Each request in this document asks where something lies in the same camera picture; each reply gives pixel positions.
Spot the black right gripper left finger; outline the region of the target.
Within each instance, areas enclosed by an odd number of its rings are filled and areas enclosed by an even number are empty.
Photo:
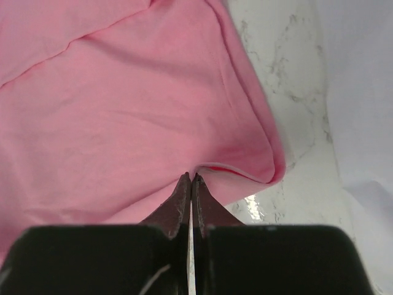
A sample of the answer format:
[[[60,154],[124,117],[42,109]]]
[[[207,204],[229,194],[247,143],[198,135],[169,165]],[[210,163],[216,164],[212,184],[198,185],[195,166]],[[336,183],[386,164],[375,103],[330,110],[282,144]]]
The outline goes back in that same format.
[[[159,228],[166,237],[176,238],[181,226],[188,227],[190,219],[190,175],[183,174],[170,197],[140,224]]]

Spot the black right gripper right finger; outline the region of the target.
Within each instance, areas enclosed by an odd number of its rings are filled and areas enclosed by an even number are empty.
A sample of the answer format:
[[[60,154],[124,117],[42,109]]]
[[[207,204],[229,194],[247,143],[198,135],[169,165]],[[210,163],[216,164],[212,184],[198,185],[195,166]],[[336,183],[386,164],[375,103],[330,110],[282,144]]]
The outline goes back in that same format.
[[[195,238],[205,238],[208,227],[244,225],[211,195],[199,174],[192,181],[192,216]]]

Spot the pink t-shirt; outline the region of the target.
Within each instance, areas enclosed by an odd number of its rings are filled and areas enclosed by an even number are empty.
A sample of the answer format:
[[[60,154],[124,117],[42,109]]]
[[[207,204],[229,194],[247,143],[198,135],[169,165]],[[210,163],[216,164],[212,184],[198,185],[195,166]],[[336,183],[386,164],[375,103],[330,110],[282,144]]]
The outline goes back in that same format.
[[[223,1],[1,2],[1,256],[27,228],[143,220],[184,173],[226,205],[284,151]]]

